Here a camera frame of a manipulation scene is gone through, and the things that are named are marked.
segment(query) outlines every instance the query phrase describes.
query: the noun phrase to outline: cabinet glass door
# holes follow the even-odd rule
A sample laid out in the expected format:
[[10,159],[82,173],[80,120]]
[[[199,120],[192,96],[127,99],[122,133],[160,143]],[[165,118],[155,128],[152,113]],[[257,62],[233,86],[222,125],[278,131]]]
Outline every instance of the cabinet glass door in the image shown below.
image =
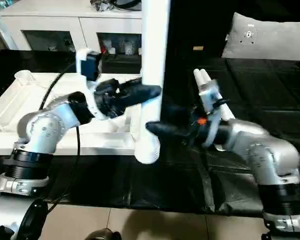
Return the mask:
[[102,53],[141,55],[141,34],[98,32],[97,37]]
[[22,30],[22,33],[32,50],[76,51],[69,31]]

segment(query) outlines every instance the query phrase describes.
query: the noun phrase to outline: white cabinet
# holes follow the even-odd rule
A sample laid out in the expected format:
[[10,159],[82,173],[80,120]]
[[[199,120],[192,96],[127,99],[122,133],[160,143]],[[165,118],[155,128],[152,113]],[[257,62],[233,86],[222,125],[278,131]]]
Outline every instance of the white cabinet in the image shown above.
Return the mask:
[[19,50],[71,51],[85,48],[78,17],[3,16]]
[[19,50],[137,55],[141,47],[141,11],[97,12],[90,0],[21,0],[0,15]]

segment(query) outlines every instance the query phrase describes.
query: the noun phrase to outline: tile floor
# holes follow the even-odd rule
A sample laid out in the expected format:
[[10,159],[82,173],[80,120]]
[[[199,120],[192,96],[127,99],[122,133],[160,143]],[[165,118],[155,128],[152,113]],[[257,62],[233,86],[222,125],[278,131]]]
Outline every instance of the tile floor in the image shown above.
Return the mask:
[[106,227],[123,240],[260,240],[267,232],[260,218],[58,205],[40,240],[84,240]]

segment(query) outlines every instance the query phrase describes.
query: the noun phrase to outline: black fabric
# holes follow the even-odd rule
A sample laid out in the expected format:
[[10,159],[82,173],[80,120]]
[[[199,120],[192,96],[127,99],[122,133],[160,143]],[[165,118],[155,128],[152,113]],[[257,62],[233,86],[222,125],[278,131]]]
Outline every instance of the black fabric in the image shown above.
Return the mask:
[[[19,70],[60,72],[73,60],[71,53],[2,51],[0,95]],[[140,70],[135,64],[126,66],[125,73]],[[184,107],[199,103],[194,68],[205,68],[218,80],[237,118],[261,124],[300,152],[300,62],[196,55],[187,62],[167,61],[164,102]],[[53,158],[45,193],[48,200],[65,189],[75,158]],[[260,217],[262,212],[258,186],[246,162],[232,153],[187,149],[176,141],[162,141],[160,158],[151,165],[137,162],[134,156],[82,156],[71,191],[62,202],[250,217]]]

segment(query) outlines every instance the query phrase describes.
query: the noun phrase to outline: orange part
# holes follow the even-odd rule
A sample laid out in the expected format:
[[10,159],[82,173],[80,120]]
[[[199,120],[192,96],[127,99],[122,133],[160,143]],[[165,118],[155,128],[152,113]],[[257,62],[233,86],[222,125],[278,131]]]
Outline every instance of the orange part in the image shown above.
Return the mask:
[[207,123],[207,119],[203,117],[199,117],[196,121],[199,125],[205,125]]

